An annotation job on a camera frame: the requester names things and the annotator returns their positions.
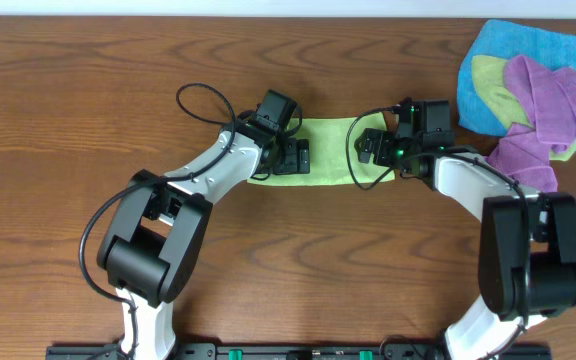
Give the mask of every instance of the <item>blue cloth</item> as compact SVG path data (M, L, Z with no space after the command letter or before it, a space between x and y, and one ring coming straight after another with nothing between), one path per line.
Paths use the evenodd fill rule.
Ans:
M505 59L526 55L552 71L566 66L576 70L576 36L501 20L489 20L484 24L459 69L459 125L480 134L504 136L506 129L475 91L472 82L472 58L475 55Z

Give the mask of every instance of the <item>wood surface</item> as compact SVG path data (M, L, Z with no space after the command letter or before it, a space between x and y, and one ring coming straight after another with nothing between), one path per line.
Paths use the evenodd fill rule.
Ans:
M519 22L576 34L576 21ZM273 88L307 117L356 116L404 96L454 105L483 24L0 17L0 359L122 335L119 305L81 277L79 237L133 173L176 169L215 141L217 128L177 108L180 85L212 84L237 111ZM206 92L185 101L223 119ZM487 152L496 139L461 129L458 142ZM576 196L576 155L554 168ZM93 233L91 265L109 217ZM370 192L240 184L214 208L175 328L224 343L432 338L477 297L478 242L478 222L418 181ZM522 339L576 359L576 308Z

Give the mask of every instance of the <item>purple cloth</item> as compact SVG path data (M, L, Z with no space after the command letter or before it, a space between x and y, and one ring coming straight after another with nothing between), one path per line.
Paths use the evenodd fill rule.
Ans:
M539 142L565 152L576 140L576 71L553 72L519 55L508 61L504 81L535 126Z
M514 123L486 161L520 184L542 192L554 192L558 183L549 165L549 155L550 146L538 141L536 131Z

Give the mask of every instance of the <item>folded cloth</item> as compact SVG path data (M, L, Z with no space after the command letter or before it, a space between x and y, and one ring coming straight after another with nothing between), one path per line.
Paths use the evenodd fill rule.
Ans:
M549 152L549 146L538 141L534 129L515 123L486 161L520 184L553 192L558 183L549 165Z
M343 119L304 119L297 139L308 139L310 142L310 174L273 175L267 180L258 181L248 179L249 183L268 186L314 186L314 185L342 185L352 184L346 162L346 134L355 118ZM375 181L386 168L370 164L362 164L353 156L355 140L363 133L365 128L386 130L386 122L381 113L366 116L352 131L350 136L353 172L361 183ZM381 181L394 180L393 173L388 174Z
M506 59L475 55L472 58L472 81L475 91L506 129L513 123L534 127L528 120L522 104L506 89L504 69L507 63ZM576 140L564 152L555 153L551 150L550 160L568 161L575 151Z
M576 71L550 71L535 60L520 55L508 61L505 84L522 105L537 139L562 153L576 141Z
M524 54L550 70L563 67L576 70L576 36L500 20L489 20L483 26L459 70L459 125L480 134L503 136L506 129L477 96L474 88L472 59L479 54L504 59Z

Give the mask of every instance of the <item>green cloth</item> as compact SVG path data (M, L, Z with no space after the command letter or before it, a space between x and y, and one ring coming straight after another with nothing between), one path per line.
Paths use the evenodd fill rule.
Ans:
M515 95L504 84L504 67L508 60L487 55L472 59L472 82L481 100L495 114L499 122L509 129L513 123L533 127ZM550 151L550 160L568 161L576 151L576 140L561 154Z
M248 179L248 182L268 186L352 184L353 181L346 162L346 134L354 120L355 118L304 119L301 129L295 137L308 139L310 142L310 174L272 175L265 181ZM291 120L291 125L296 125L296 119ZM357 123L350 135L350 162L355 177L361 183L372 183L386 171L386 168L374 165L372 162L362 164L357 160L354 143L365 128L386 130L383 114L364 117ZM390 173L382 182L394 179L395 175Z

